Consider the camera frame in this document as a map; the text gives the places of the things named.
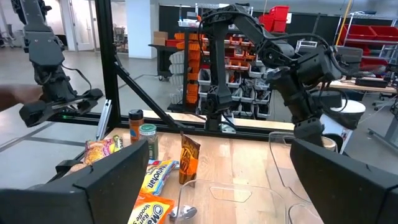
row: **orange label jar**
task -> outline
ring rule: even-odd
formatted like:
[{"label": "orange label jar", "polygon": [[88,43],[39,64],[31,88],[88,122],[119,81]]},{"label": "orange label jar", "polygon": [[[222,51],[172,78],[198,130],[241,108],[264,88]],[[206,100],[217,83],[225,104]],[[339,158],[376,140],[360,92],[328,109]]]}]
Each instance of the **orange label jar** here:
[{"label": "orange label jar", "polygon": [[131,110],[129,112],[130,140],[131,143],[139,140],[139,126],[144,124],[144,112],[142,110]]}]

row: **transparent acrylic box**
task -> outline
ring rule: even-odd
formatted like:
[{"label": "transparent acrylic box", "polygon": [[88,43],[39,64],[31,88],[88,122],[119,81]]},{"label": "transparent acrylic box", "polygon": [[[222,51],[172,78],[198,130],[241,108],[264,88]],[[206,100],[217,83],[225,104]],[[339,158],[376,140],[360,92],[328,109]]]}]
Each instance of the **transparent acrylic box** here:
[{"label": "transparent acrylic box", "polygon": [[293,133],[271,132],[269,134],[269,157],[266,174],[270,188],[280,194],[288,210],[291,224],[321,224],[317,211],[304,190],[290,160],[290,143]]},{"label": "transparent acrylic box", "polygon": [[196,215],[175,223],[287,223],[284,199],[264,187],[193,180],[180,190],[177,217],[185,205],[195,207]]}]

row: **metal spoon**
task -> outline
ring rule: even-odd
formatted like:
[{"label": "metal spoon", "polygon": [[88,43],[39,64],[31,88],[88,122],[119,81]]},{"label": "metal spoon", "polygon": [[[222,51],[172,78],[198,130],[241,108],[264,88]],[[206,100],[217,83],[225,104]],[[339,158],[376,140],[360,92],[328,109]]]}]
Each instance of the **metal spoon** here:
[{"label": "metal spoon", "polygon": [[[170,212],[170,220],[175,221],[177,219],[177,211],[178,206],[174,207],[172,212]],[[181,213],[179,214],[179,219],[188,220],[194,217],[197,214],[198,210],[195,207],[184,205],[180,212]]]}]

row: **spice jar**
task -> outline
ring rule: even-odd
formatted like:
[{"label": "spice jar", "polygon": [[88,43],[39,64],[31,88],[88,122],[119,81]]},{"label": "spice jar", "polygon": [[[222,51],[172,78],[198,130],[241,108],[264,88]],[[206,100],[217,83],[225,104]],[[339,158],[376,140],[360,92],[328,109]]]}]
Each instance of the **spice jar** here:
[{"label": "spice jar", "polygon": [[154,124],[143,124],[139,127],[139,139],[148,140],[149,145],[149,159],[157,160],[158,145],[156,126]]},{"label": "spice jar", "polygon": [[129,111],[130,140],[131,143],[139,140],[139,127],[144,124],[144,112],[142,110]]}]

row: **jar lid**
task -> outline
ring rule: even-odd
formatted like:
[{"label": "jar lid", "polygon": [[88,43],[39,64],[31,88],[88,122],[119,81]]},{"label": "jar lid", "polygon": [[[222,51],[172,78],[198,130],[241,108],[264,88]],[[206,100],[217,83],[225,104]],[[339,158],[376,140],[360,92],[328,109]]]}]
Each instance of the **jar lid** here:
[{"label": "jar lid", "polygon": [[129,111],[129,119],[132,120],[144,119],[144,112],[142,110],[131,110]]},{"label": "jar lid", "polygon": [[151,136],[156,134],[156,125],[154,124],[143,124],[139,126],[139,134],[145,136]]}]

